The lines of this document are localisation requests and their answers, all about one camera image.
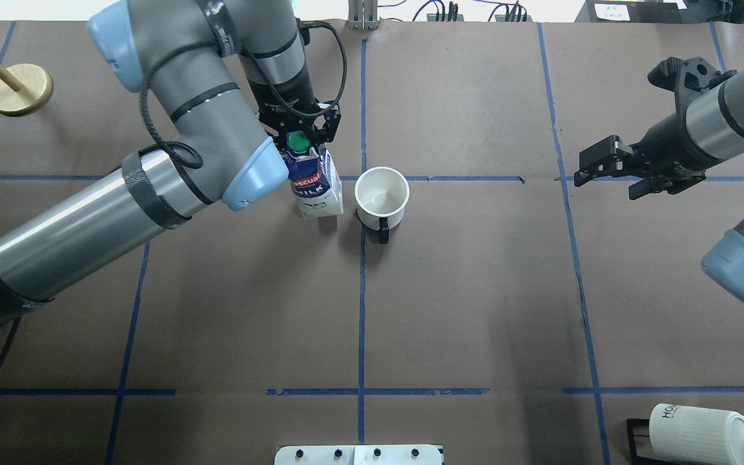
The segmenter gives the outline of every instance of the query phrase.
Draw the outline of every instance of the green bottle cap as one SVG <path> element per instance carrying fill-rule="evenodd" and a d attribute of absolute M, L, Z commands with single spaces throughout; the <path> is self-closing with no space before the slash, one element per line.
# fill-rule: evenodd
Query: green bottle cap
<path fill-rule="evenodd" d="M 306 138 L 306 135 L 301 130 L 290 133 L 286 137 L 286 140 L 289 142 L 289 148 L 297 153 L 306 153 L 312 147 L 312 144 L 310 144 L 308 138 Z"/>

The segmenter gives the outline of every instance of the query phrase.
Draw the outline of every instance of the wooden stand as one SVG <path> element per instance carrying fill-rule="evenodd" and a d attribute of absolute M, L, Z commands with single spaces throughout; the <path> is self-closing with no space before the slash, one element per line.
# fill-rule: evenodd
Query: wooden stand
<path fill-rule="evenodd" d="M 22 116 L 41 108 L 54 90 L 50 74 L 37 65 L 0 64 L 0 113 Z"/>

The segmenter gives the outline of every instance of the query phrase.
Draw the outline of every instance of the metal bracket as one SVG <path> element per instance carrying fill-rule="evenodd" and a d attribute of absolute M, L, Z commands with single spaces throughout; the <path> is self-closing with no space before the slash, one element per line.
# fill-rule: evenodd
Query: metal bracket
<path fill-rule="evenodd" d="M 573 183 L 576 187 L 602 176 L 629 176 L 631 167 L 623 161 L 633 155 L 633 149 L 625 145 L 619 136 L 609 136 L 579 153 L 581 170 L 576 171 Z"/>
<path fill-rule="evenodd" d="M 349 29 L 378 29 L 378 0 L 349 0 Z"/>
<path fill-rule="evenodd" d="M 464 22 L 464 15 L 457 14 L 455 15 L 456 21 L 461 21 L 461 23 Z M 426 21 L 428 23 L 434 23 L 435 21 L 435 13 L 426 13 Z"/>
<path fill-rule="evenodd" d="M 331 100 L 318 103 L 318 110 L 327 108 L 331 103 Z M 301 130 L 306 135 L 306 138 L 315 147 L 318 147 L 321 144 L 327 144 L 335 140 L 337 126 L 340 124 L 340 105 L 336 104 L 331 110 L 325 112 L 321 127 L 315 126 L 316 119 L 298 118 L 292 114 L 270 114 L 269 112 L 263 112 L 258 116 L 258 119 L 260 123 L 277 131 L 276 136 L 271 133 L 269 135 L 274 138 L 274 143 L 278 147 L 285 147 L 286 136 L 290 132 L 296 132 L 296 130 Z"/>
<path fill-rule="evenodd" d="M 496 14 L 493 20 L 496 23 L 535 23 L 535 21 L 532 20 L 531 15 L 520 15 L 520 16 L 523 16 L 525 18 L 524 21 L 516 21 L 517 17 L 512 17 L 511 15 L 499 15 L 499 14 Z"/>

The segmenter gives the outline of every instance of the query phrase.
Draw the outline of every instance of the light blue joint cover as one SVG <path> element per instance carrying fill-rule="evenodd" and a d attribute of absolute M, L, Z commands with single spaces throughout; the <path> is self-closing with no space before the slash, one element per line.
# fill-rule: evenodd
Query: light blue joint cover
<path fill-rule="evenodd" d="M 289 168 L 272 139 L 266 138 L 222 193 L 222 201 L 234 211 L 242 210 L 279 188 L 288 179 Z"/>
<path fill-rule="evenodd" d="M 744 236 L 729 229 L 702 259 L 702 269 L 744 303 Z"/>
<path fill-rule="evenodd" d="M 142 65 L 130 30 L 128 1 L 120 0 L 93 15 L 88 21 L 88 32 L 122 85 L 131 92 L 139 92 Z"/>

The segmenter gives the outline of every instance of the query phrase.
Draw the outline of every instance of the cable bundle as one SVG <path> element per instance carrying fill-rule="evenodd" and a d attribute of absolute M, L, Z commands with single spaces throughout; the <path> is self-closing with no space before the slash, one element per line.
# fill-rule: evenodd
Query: cable bundle
<path fill-rule="evenodd" d="M 401 2 L 393 3 L 392 5 L 378 5 L 378 8 L 390 8 L 391 6 L 398 6 L 404 3 L 407 3 L 407 0 L 402 0 Z M 458 21 L 458 3 L 449 2 L 449 11 L 447 11 L 446 5 L 444 5 L 442 0 L 429 0 L 424 3 L 421 8 L 415 12 L 413 21 L 417 20 L 421 11 L 429 6 L 430 3 L 435 5 L 435 21 Z"/>
<path fill-rule="evenodd" d="M 493 12 L 490 13 L 490 17 L 487 18 L 487 23 L 493 20 L 493 15 L 499 8 L 504 7 L 504 22 L 505 23 L 525 23 L 528 14 L 526 14 L 526 8 L 519 2 L 513 4 L 513 8 L 510 8 L 509 3 L 499 3 L 493 8 Z"/>

